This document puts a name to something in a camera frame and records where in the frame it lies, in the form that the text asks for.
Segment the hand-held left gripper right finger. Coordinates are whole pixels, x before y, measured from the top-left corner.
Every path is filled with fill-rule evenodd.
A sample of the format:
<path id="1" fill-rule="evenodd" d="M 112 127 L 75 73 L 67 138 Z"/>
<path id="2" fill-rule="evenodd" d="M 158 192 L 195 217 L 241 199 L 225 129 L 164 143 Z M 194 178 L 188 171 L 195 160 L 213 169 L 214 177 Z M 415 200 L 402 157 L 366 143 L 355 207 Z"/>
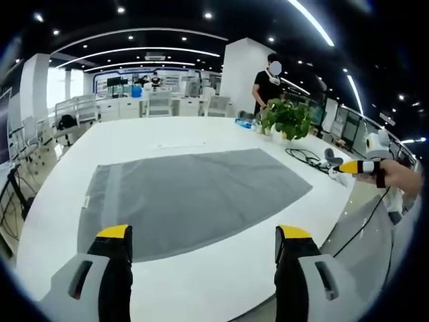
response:
<path id="1" fill-rule="evenodd" d="M 307 231 L 275 228 L 276 321 L 358 321 L 365 304 L 350 272 Z"/>

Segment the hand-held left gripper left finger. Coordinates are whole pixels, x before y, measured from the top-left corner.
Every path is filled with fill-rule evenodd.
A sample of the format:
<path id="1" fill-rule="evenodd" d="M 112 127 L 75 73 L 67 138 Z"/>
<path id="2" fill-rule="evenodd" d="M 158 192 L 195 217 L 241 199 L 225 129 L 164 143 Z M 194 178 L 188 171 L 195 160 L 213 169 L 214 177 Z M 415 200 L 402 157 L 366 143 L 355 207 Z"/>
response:
<path id="1" fill-rule="evenodd" d="M 132 226 L 100 231 L 51 278 L 39 302 L 50 321 L 130 321 Z"/>

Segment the person's right hand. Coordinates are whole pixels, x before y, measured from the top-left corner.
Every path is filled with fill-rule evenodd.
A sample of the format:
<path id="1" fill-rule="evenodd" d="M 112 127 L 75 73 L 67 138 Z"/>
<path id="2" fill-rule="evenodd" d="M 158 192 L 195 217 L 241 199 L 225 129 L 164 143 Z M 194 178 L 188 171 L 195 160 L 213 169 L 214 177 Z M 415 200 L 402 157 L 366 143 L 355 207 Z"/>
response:
<path id="1" fill-rule="evenodd" d="M 414 172 L 395 160 L 383 160 L 380 162 L 380 169 L 383 171 L 384 184 L 377 183 L 375 174 L 354 174 L 353 177 L 360 182 L 374 184 L 378 188 L 394 187 L 401 190 L 408 199 L 416 200 L 423 186 L 422 175 Z"/>

